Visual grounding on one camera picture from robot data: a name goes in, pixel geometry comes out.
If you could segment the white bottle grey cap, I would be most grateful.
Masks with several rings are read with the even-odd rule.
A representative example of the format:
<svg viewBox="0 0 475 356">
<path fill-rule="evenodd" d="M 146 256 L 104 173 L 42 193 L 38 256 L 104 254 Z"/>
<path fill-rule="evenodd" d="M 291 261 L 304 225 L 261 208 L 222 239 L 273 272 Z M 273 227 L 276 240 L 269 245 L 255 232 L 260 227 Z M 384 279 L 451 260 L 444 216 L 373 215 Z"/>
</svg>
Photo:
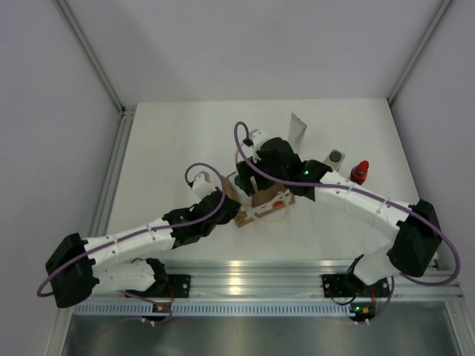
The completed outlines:
<svg viewBox="0 0 475 356">
<path fill-rule="evenodd" d="M 240 186 L 240 176 L 237 172 L 229 177 L 229 181 L 240 200 L 248 197 L 246 192 Z"/>
</svg>

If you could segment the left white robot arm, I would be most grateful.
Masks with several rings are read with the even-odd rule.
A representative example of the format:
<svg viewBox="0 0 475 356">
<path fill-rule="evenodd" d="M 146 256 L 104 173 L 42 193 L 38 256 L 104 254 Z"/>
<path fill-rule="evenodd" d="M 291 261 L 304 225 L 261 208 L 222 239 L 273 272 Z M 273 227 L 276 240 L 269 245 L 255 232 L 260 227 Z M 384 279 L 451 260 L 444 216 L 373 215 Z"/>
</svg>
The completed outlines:
<svg viewBox="0 0 475 356">
<path fill-rule="evenodd" d="M 239 210 L 239 202 L 216 190 L 139 228 L 103 237 L 66 236 L 45 264 L 57 307 L 116 291 L 146 299 L 165 296 L 169 277 L 153 255 L 197 243 Z"/>
</svg>

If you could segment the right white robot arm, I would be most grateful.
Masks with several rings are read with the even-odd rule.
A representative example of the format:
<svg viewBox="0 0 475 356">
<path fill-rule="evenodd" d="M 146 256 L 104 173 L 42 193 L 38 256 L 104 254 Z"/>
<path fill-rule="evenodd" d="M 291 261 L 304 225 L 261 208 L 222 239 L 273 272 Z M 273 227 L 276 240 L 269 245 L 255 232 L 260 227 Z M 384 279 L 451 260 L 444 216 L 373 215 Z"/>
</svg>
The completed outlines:
<svg viewBox="0 0 475 356">
<path fill-rule="evenodd" d="M 292 194 L 337 208 L 383 234 L 386 245 L 354 259 L 342 283 L 353 294 L 363 294 L 372 284 L 403 274 L 422 277 L 442 239 L 433 205 L 394 203 L 340 175 L 318 160 L 302 160 L 290 144 L 275 137 L 263 141 L 253 155 L 236 164 L 237 184 L 252 196 L 275 183 Z"/>
</svg>

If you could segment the red bottle red cap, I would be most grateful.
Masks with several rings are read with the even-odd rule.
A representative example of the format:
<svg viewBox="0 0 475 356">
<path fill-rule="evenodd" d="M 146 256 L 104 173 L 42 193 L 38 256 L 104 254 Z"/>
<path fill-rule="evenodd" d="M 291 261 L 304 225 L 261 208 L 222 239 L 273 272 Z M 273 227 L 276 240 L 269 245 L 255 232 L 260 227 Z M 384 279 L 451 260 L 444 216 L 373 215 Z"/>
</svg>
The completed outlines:
<svg viewBox="0 0 475 356">
<path fill-rule="evenodd" d="M 361 161 L 354 166 L 350 172 L 350 181 L 359 185 L 363 185 L 367 179 L 370 163 L 367 160 Z"/>
</svg>

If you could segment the clear bottle grey cap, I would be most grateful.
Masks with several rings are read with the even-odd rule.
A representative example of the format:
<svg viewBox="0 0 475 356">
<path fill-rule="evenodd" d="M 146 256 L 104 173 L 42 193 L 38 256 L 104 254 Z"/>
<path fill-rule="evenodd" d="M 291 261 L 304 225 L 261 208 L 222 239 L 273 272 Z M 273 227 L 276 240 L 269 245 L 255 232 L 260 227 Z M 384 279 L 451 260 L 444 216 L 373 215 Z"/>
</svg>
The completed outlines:
<svg viewBox="0 0 475 356">
<path fill-rule="evenodd" d="M 337 149 L 333 149 L 324 159 L 324 164 L 330 166 L 334 171 L 339 172 L 345 158 L 346 155 L 344 153 Z"/>
</svg>

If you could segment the silver tube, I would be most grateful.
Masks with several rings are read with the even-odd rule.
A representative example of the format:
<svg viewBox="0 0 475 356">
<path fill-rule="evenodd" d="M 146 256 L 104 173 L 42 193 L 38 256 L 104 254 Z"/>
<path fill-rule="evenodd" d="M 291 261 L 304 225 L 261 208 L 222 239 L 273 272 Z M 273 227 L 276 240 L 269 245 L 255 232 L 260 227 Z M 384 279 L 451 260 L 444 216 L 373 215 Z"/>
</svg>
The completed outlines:
<svg viewBox="0 0 475 356">
<path fill-rule="evenodd" d="M 298 153 L 304 140 L 307 124 L 303 122 L 295 113 L 291 113 L 288 142 L 294 152 Z"/>
</svg>

